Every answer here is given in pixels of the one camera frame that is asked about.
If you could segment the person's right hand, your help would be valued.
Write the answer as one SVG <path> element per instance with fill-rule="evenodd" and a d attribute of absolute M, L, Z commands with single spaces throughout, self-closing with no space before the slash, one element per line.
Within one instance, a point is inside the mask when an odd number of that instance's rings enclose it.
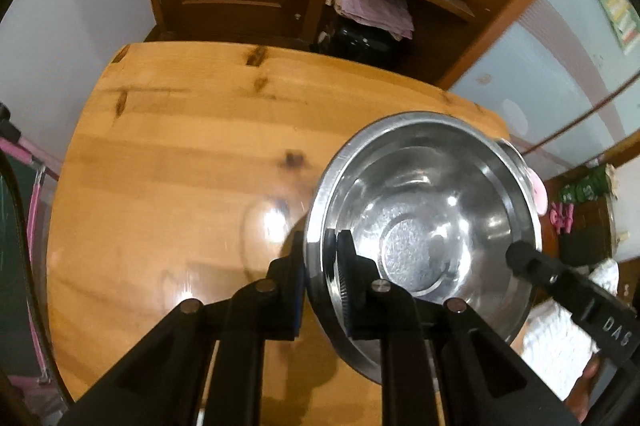
<path fill-rule="evenodd" d="M 576 380 L 576 383 L 574 383 L 572 391 L 564 401 L 567 409 L 573 413 L 579 423 L 587 417 L 589 412 L 589 399 L 593 386 L 596 383 L 600 367 L 601 357 L 593 356 L 582 371 L 582 375 L 580 375 L 578 380 Z"/>

